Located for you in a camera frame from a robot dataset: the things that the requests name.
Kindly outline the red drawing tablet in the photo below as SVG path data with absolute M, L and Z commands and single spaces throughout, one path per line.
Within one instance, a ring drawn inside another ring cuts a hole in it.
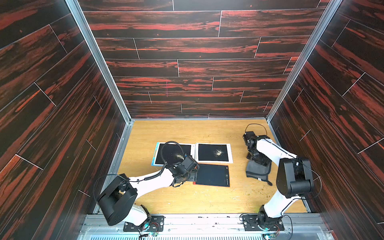
M 230 187 L 229 167 L 225 165 L 200 164 L 195 185 Z

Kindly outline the grey microfibre cloth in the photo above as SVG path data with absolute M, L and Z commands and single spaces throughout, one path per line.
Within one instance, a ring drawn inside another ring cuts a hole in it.
M 269 186 L 272 186 L 273 184 L 268 179 L 271 172 L 271 165 L 271 163 L 268 163 L 264 166 L 255 161 L 249 161 L 246 167 L 246 176 L 247 178 L 254 178 L 266 182 Z

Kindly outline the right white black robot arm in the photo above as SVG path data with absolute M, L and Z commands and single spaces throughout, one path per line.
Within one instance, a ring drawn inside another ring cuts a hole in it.
M 278 167 L 273 197 L 260 207 L 256 223 L 261 230 L 283 230 L 283 213 L 305 194 L 315 188 L 310 160 L 276 145 L 268 136 L 245 132 L 248 149 L 246 176 L 268 183 L 272 164 Z

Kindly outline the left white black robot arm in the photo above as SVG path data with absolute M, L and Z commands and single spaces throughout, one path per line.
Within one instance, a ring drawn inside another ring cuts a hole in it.
M 198 162 L 185 154 L 181 162 L 166 163 L 152 174 L 133 178 L 117 175 L 97 197 L 97 203 L 109 226 L 129 223 L 145 229 L 152 216 L 143 205 L 137 205 L 136 200 L 158 189 L 181 186 L 199 168 Z

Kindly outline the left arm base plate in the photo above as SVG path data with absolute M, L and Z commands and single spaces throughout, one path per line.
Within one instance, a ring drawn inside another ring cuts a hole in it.
M 164 230 L 165 216 L 152 215 L 148 217 L 142 224 L 134 225 L 133 223 L 125 222 L 123 232 L 152 232 L 158 233 Z

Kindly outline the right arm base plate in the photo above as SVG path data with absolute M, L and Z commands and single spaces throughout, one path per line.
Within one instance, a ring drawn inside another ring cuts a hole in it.
M 241 214 L 239 217 L 245 231 L 284 231 L 282 217 L 270 218 L 258 215 Z

